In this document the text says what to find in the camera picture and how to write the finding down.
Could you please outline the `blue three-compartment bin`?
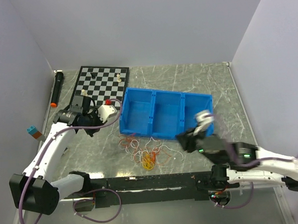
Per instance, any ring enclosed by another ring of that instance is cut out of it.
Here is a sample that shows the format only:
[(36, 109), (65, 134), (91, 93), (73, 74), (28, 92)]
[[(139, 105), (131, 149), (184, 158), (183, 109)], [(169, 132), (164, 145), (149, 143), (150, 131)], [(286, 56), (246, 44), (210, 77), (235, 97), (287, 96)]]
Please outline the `blue three-compartment bin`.
[(179, 133), (197, 125), (195, 115), (213, 112), (210, 94), (127, 88), (119, 131), (136, 137), (174, 140)]

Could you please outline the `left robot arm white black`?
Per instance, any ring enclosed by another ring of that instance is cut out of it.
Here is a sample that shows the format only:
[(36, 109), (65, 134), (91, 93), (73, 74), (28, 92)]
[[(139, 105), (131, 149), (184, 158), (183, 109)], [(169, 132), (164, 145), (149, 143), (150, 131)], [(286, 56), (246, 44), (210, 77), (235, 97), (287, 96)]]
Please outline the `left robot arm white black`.
[(74, 96), (71, 104), (57, 112), (49, 135), (42, 148), (22, 172), (9, 180), (16, 208), (49, 215), (62, 198), (59, 188), (51, 184), (54, 169), (79, 127), (96, 127), (103, 123), (93, 107), (94, 100), (87, 96)]

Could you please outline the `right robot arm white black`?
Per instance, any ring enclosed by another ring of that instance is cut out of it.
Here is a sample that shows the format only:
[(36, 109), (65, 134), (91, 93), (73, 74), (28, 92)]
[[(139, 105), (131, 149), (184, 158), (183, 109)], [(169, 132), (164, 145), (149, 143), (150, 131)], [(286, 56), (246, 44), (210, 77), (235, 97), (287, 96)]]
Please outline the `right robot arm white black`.
[(285, 185), (298, 192), (298, 157), (276, 154), (262, 147), (230, 143), (216, 134), (194, 134), (194, 129), (176, 135), (186, 152), (198, 152), (212, 163), (207, 189), (237, 187), (241, 182)]

